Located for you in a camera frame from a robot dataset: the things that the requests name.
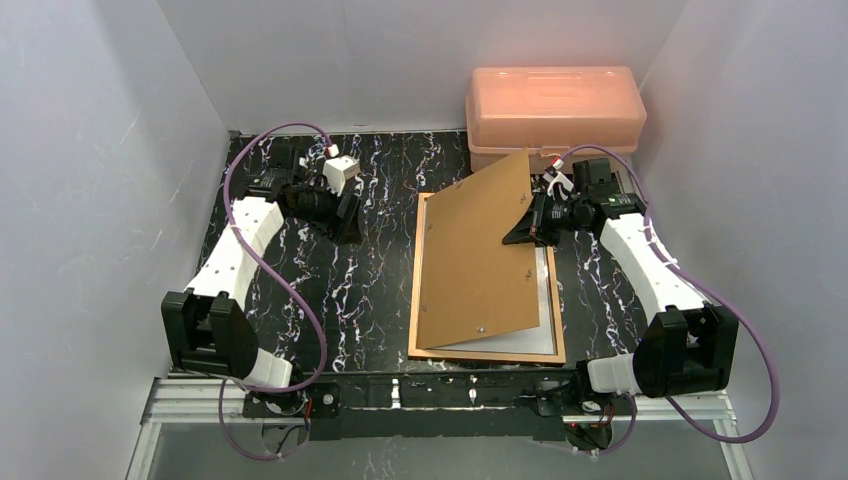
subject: frame backing board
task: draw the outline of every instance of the frame backing board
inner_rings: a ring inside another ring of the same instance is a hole
[[[526,150],[428,197],[419,347],[539,326],[536,247],[501,243],[531,201]]]
[[[501,335],[501,341],[497,337],[489,337],[488,339],[471,340],[454,344],[449,347],[442,348],[421,348],[418,343],[419,331],[419,308],[420,308],[420,286],[421,286],[421,266],[423,260],[423,243],[424,229],[426,225],[426,213],[428,208],[428,198],[432,194],[421,193],[418,196],[418,223],[415,236],[415,263],[412,280],[412,305],[410,310],[409,322],[409,358],[449,358],[460,360],[487,360],[498,362],[521,362],[521,363],[549,363],[562,365],[565,363],[565,341],[562,331],[562,316],[559,308],[559,293],[556,281],[556,268],[554,266],[553,249],[544,249],[544,264],[545,271],[538,274],[537,277],[537,310],[535,319],[539,318],[541,304],[541,294],[547,295],[548,298],[545,305],[550,308],[550,336],[548,341],[553,344],[553,354],[537,354],[537,353],[521,353],[521,352],[504,352],[504,345],[511,345],[511,340],[516,340],[514,344],[521,345],[528,338],[540,338],[539,330],[541,327],[522,330],[515,333],[507,333]],[[544,292],[539,290],[540,283],[544,283],[546,288]]]

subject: gray wall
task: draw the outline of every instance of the gray wall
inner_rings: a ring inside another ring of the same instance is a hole
[[[153,0],[0,7],[0,478],[123,478],[227,133]]]
[[[224,124],[465,126],[481,66],[627,65],[641,81],[686,0],[160,0]]]
[[[748,312],[777,357],[758,478],[845,478],[848,419],[848,3],[693,0],[643,85],[635,163],[681,263]],[[742,334],[740,432],[768,383]]]

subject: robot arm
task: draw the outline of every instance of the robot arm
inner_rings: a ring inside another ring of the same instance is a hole
[[[233,228],[260,256],[282,228],[284,214],[307,221],[335,243],[359,241],[359,197],[345,191],[359,173],[359,162],[337,157],[310,171],[302,155],[299,149],[283,148],[279,163],[246,176],[233,203],[236,226],[227,225],[184,291],[165,295],[162,318],[174,367],[248,385],[289,385],[292,364],[259,348],[245,317],[245,298],[258,265]]]
[[[551,171],[545,180],[552,183],[559,176]],[[643,233],[645,205],[638,196],[620,192],[608,160],[576,163],[574,180],[576,194],[570,198],[555,199],[551,189],[536,194],[503,243],[551,246],[559,243],[562,231],[593,232],[621,265],[649,325],[634,353],[579,362],[567,388],[546,385],[544,390],[562,392],[565,403],[577,404],[621,393],[664,397],[725,388],[738,320],[726,308],[711,305],[654,255]],[[653,242],[667,254],[659,239]]]

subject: plastic storage box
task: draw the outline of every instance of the plastic storage box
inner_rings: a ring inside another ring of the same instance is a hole
[[[627,67],[478,68],[465,110],[472,171],[525,147],[533,173],[583,143],[632,153],[647,116]],[[599,155],[583,150],[573,160]]]

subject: purple cable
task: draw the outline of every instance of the purple cable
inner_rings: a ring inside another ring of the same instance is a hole
[[[327,135],[327,132],[325,132],[324,130],[322,130],[320,127],[318,127],[316,125],[312,125],[311,123],[302,123],[302,122],[284,123],[282,125],[276,126],[276,127],[272,128],[272,129],[270,129],[270,130],[268,130],[264,133],[257,135],[256,137],[254,137],[253,140],[251,140],[250,143],[245,145],[245,147],[239,152],[239,154],[236,155],[236,158],[233,159],[233,162],[230,164],[229,168],[227,168],[226,176],[224,176],[224,210],[227,212],[227,223],[229,224],[230,227],[232,227],[233,234],[235,235],[236,240],[238,240],[239,244],[244,249],[244,251],[247,252],[248,255],[250,255],[250,258],[252,258],[257,264],[259,264],[259,266],[262,268],[262,270],[265,270],[265,272],[268,275],[270,275],[271,278],[273,278],[277,283],[279,283],[280,286],[282,286],[283,289],[289,295],[291,295],[291,297],[294,299],[294,301],[297,303],[297,305],[301,308],[301,310],[303,310],[303,312],[309,318],[309,321],[312,322],[312,326],[315,328],[315,333],[318,335],[318,344],[320,345],[320,348],[321,348],[321,360],[318,362],[318,367],[315,369],[315,372],[312,373],[312,376],[310,376],[309,378],[307,378],[303,382],[298,383],[297,385],[290,385],[288,387],[283,387],[283,388],[260,387],[260,386],[256,386],[256,385],[245,385],[244,386],[248,390],[253,390],[253,391],[256,391],[256,392],[263,392],[263,393],[287,393],[287,392],[293,392],[295,390],[300,390],[302,388],[305,388],[306,386],[312,384],[313,382],[315,382],[315,380],[318,379],[318,377],[324,371],[324,367],[327,364],[327,337],[324,335],[324,330],[321,328],[321,323],[318,321],[318,318],[315,316],[315,312],[312,311],[312,309],[306,303],[306,300],[304,300],[303,297],[301,297],[300,294],[297,293],[294,290],[294,288],[292,288],[292,286],[289,284],[289,282],[287,282],[283,277],[281,277],[279,273],[274,271],[274,269],[271,268],[271,266],[268,265],[268,263],[265,262],[265,260],[263,260],[262,257],[259,256],[259,254],[256,253],[255,250],[253,250],[253,248],[250,246],[250,244],[247,243],[247,241],[242,236],[241,231],[236,226],[236,219],[235,219],[235,216],[233,216],[233,205],[230,202],[230,183],[232,182],[233,172],[236,170],[236,167],[239,166],[239,164],[244,159],[244,157],[248,154],[248,152],[250,152],[250,150],[253,149],[253,147],[255,147],[256,144],[258,144],[262,140],[268,138],[269,135],[276,132],[277,130],[281,130],[283,128],[293,127],[293,126],[302,126],[302,127],[311,128],[311,129],[317,131],[319,134],[321,134],[321,137],[323,137],[324,143],[326,144],[327,147],[329,147],[330,145],[333,144],[333,142],[330,140],[330,136]],[[290,452],[282,454],[282,455],[256,455],[254,453],[248,452],[247,450],[243,449],[240,445],[238,445],[235,442],[235,439],[233,439],[232,435],[230,435],[230,432],[227,429],[226,424],[224,423],[223,405],[224,405],[224,387],[226,386],[226,384],[227,384],[227,380],[224,380],[223,383],[221,383],[221,392],[218,395],[218,420],[221,423],[221,429],[224,431],[224,436],[227,438],[227,442],[230,444],[230,446],[233,447],[233,449],[235,449],[237,452],[244,455],[245,457],[251,458],[253,460],[276,460],[276,459],[281,458],[283,456],[294,453],[294,451],[297,450],[297,447],[295,447]]]
[[[751,335],[751,338],[754,340],[754,343],[760,350],[760,354],[762,354],[763,362],[765,362],[766,370],[768,371],[769,383],[771,384],[771,401],[769,403],[768,413],[766,413],[766,418],[763,419],[763,422],[760,424],[760,426],[754,429],[753,432],[747,435],[743,435],[741,437],[727,437],[724,435],[719,435],[710,430],[709,428],[698,423],[694,418],[692,418],[688,413],[686,413],[683,410],[683,407],[681,407],[680,404],[677,403],[677,401],[675,401],[673,398],[666,397],[666,400],[668,400],[668,403],[670,403],[671,406],[674,407],[675,410],[677,410],[677,413],[679,413],[690,425],[695,427],[695,429],[699,432],[714,440],[718,440],[720,442],[725,443],[748,443],[762,437],[763,434],[765,434],[768,429],[771,428],[771,425],[774,423],[774,419],[777,417],[777,410],[780,407],[780,382],[777,378],[777,367],[775,367],[774,357],[772,357],[771,351],[769,350],[768,345],[766,345],[766,342],[763,339],[762,335],[754,327],[754,325],[747,318],[745,318],[744,315],[742,315],[742,312],[740,312],[739,309],[737,309],[733,304],[728,302],[727,299],[725,299],[722,295],[718,294],[711,288],[698,281],[696,278],[684,272],[680,269],[680,267],[678,267],[674,263],[671,263],[671,259],[666,257],[659,249],[659,247],[657,247],[657,245],[652,242],[653,235],[651,233],[651,229],[653,227],[651,226],[651,204],[648,203],[648,197],[645,194],[645,189],[642,188],[642,184],[639,182],[639,177],[636,175],[636,172],[633,170],[633,167],[630,165],[629,162],[624,160],[624,158],[622,158],[619,154],[607,149],[606,147],[602,147],[600,145],[595,144],[585,144],[571,148],[567,152],[565,152],[562,157],[560,157],[560,159],[566,158],[579,150],[584,150],[588,148],[600,150],[606,153],[607,155],[614,158],[618,163],[621,164],[622,167],[627,170],[627,172],[630,174],[630,178],[633,179],[633,183],[636,185],[636,188],[639,189],[639,193],[642,195],[642,200],[644,200],[645,203],[648,204],[647,210],[645,211],[645,240],[649,242],[649,245],[651,246],[651,250],[654,252],[654,255],[656,255],[661,262],[665,263],[666,268],[671,270],[672,273],[674,273],[684,281],[689,282],[689,284],[691,284],[693,287],[697,288],[701,292],[705,293],[708,297],[723,305],[725,308],[730,310],[730,313],[732,313],[734,316],[736,316],[737,319],[739,319],[739,323],[741,323],[742,326],[745,327],[745,330],[747,330],[748,333]]]
[[[221,429],[224,431],[224,437],[227,439],[227,443],[233,447],[233,450],[238,453],[244,455],[245,457],[251,460],[259,460],[261,462],[269,462],[272,460],[280,460],[282,458],[286,458],[294,452],[300,450],[300,447],[306,445],[306,441],[299,445],[295,445],[294,448],[289,450],[288,452],[279,453],[276,455],[257,455],[255,453],[249,452],[245,450],[241,445],[236,442],[236,439],[233,438],[233,435],[230,433],[230,430],[227,428],[227,424],[224,423],[224,388],[227,386],[227,380],[221,382],[221,391],[218,392],[218,423],[221,424]]]

